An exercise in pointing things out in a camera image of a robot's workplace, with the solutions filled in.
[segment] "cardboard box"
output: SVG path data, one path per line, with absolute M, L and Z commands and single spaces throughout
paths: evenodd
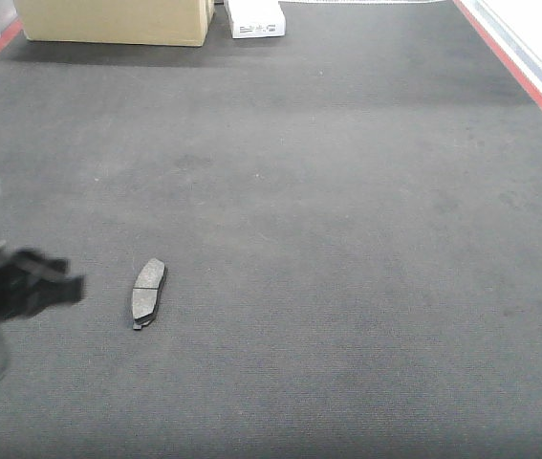
M 15 0 L 29 40 L 202 46 L 213 0 Z

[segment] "white package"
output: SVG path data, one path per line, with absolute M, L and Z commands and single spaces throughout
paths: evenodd
M 232 38 L 286 34 L 286 17 L 277 0 L 224 0 Z

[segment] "brake pad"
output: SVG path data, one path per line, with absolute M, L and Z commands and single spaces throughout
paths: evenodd
M 149 260 L 139 273 L 132 296 L 134 330 L 142 329 L 156 318 L 165 278 L 166 266 L 156 258 Z

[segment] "brake pad friction material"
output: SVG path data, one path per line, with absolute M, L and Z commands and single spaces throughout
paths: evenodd
M 140 330 L 156 318 L 165 276 L 166 266 L 156 258 L 139 273 L 132 295 L 133 329 Z

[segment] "floor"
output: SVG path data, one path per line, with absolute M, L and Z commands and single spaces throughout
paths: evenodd
M 450 2 L 0 55 L 0 458 L 542 458 L 542 113 Z M 151 257 L 157 320 L 128 302 Z

